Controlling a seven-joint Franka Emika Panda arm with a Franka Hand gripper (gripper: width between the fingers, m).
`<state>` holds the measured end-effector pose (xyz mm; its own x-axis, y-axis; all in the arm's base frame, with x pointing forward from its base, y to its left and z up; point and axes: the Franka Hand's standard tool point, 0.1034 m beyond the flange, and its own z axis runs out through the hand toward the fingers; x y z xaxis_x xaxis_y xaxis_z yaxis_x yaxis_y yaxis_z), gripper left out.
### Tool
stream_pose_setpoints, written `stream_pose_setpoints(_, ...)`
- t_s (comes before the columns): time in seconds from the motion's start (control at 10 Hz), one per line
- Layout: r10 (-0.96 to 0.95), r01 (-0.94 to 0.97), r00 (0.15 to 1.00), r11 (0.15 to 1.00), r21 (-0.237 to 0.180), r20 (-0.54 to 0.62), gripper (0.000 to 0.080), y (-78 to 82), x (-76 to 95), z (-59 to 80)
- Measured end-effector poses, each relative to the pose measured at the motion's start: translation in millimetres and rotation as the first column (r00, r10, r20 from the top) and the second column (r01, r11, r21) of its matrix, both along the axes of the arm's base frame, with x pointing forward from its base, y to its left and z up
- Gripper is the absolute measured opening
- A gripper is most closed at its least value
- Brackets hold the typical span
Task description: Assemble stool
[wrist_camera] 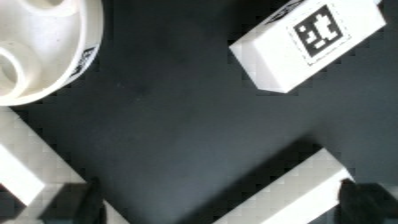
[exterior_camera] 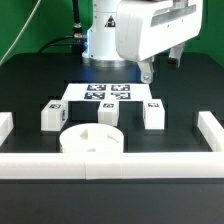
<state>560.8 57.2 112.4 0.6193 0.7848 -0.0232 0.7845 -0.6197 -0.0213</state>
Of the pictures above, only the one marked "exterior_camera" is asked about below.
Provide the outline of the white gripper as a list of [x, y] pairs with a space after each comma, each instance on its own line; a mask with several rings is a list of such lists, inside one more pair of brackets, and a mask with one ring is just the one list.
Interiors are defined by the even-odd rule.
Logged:
[[173, 0], [122, 0], [116, 12], [116, 51], [125, 60], [140, 61], [141, 81], [151, 83], [154, 68], [149, 57], [171, 48], [168, 65], [177, 69], [183, 42], [199, 34], [202, 11], [203, 0], [188, 0], [185, 6]]

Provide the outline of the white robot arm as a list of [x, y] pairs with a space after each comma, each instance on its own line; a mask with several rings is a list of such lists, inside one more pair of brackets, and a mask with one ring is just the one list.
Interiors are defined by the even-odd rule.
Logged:
[[86, 63], [100, 67], [138, 64], [141, 81], [153, 81], [154, 57], [168, 51], [180, 66], [185, 43], [201, 29], [203, 0], [93, 0]]

